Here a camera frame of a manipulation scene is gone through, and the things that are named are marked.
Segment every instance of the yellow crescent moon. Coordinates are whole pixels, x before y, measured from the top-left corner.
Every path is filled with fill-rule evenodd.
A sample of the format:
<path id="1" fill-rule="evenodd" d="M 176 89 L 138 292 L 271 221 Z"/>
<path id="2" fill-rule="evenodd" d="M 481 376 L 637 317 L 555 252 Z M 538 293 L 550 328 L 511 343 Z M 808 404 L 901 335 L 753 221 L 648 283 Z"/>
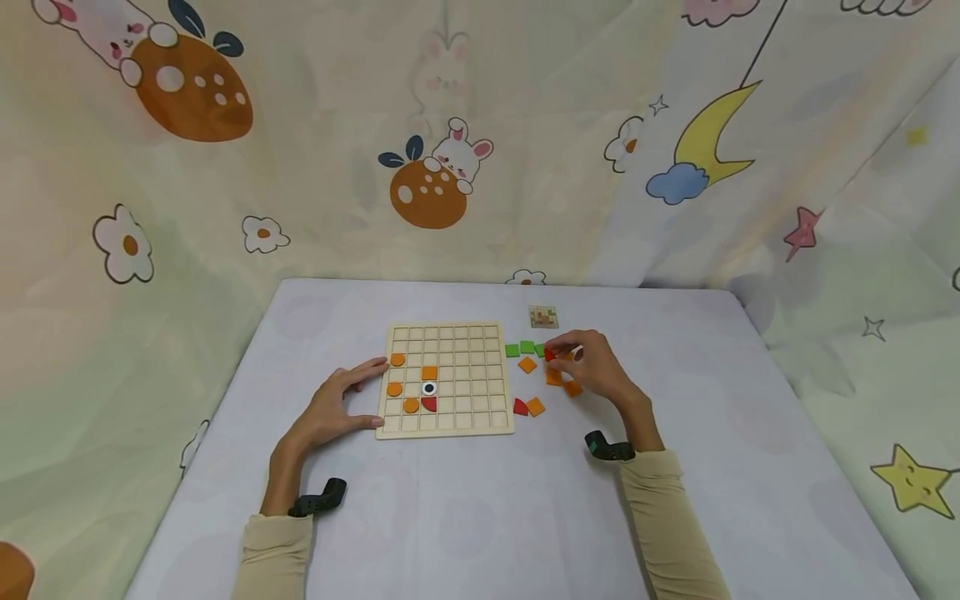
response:
<path id="1" fill-rule="evenodd" d="M 754 164 L 752 160 L 723 162 L 717 158 L 717 144 L 733 115 L 747 102 L 758 85 L 760 82 L 720 96 L 693 117 L 680 136 L 677 150 L 673 153 L 674 162 L 689 162 L 706 171 L 709 179 L 707 187 Z"/>

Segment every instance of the hand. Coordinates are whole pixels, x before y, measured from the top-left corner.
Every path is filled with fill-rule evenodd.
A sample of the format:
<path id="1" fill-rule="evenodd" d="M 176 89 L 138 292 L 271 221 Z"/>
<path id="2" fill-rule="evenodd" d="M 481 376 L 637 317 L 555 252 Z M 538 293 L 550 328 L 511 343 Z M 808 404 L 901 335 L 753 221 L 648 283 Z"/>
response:
<path id="1" fill-rule="evenodd" d="M 619 405 L 643 396 L 643 392 L 623 371 L 620 361 L 616 360 L 607 336 L 595 329 L 567 331 L 544 346 L 558 356 L 566 356 L 576 350 L 574 360 L 558 358 L 550 361 L 550 367 L 569 374 L 580 385 L 613 404 Z"/>
<path id="2" fill-rule="evenodd" d="M 383 374 L 390 365 L 387 358 L 372 358 L 349 371 L 337 369 L 320 386 L 303 414 L 294 422 L 286 438 L 297 446 L 312 449 L 359 429 L 375 429 L 383 424 L 377 415 L 350 416 L 344 410 L 347 391 L 359 392 L 364 382 Z"/>

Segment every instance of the bunny print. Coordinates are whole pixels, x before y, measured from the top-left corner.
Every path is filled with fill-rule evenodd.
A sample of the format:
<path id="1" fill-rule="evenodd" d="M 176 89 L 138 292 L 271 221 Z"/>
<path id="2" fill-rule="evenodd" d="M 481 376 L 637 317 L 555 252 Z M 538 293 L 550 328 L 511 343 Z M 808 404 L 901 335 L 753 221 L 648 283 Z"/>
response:
<path id="1" fill-rule="evenodd" d="M 449 41 L 439 32 L 427 32 L 420 40 L 420 57 L 407 80 L 419 109 L 407 120 L 411 133 L 431 138 L 442 135 L 443 115 L 466 108 L 467 34 L 458 32 Z"/>
<path id="2" fill-rule="evenodd" d="M 473 179 L 480 170 L 480 161 L 493 152 L 493 142 L 489 139 L 467 142 L 467 123 L 459 117 L 450 119 L 449 128 L 447 138 L 423 160 L 423 166 L 431 173 L 446 169 L 457 179 L 457 189 L 469 195 L 473 193 Z"/>
<path id="3" fill-rule="evenodd" d="M 157 46 L 176 46 L 180 36 L 166 23 L 156 23 L 129 0 L 32 0 L 44 23 L 77 32 L 86 46 L 110 68 L 120 71 L 124 83 L 140 85 L 143 70 L 131 59 L 133 48 L 149 37 Z"/>

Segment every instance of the pink star print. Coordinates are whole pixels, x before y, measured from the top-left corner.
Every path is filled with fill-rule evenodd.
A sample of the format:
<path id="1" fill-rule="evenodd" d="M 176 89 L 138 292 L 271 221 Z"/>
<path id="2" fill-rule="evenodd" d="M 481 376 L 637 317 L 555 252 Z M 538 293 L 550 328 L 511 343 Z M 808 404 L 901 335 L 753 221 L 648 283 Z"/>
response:
<path id="1" fill-rule="evenodd" d="M 790 249 L 790 254 L 786 256 L 787 262 L 790 262 L 794 255 L 800 251 L 800 248 L 815 248 L 817 246 L 817 236 L 813 232 L 813 228 L 816 227 L 817 221 L 820 221 L 821 214 L 823 213 L 814 214 L 812 210 L 803 206 L 797 208 L 797 228 L 787 233 L 786 237 L 783 238 L 784 242 L 793 247 Z"/>

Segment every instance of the blue cloud print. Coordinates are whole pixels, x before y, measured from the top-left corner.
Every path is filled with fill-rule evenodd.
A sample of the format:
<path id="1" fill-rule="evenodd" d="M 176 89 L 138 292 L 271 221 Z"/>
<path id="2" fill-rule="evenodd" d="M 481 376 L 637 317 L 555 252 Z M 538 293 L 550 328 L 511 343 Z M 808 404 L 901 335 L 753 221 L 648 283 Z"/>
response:
<path id="1" fill-rule="evenodd" d="M 705 169 L 698 169 L 689 162 L 681 162 L 670 167 L 666 173 L 650 178 L 647 181 L 647 193 L 675 206 L 703 194 L 709 183 Z"/>

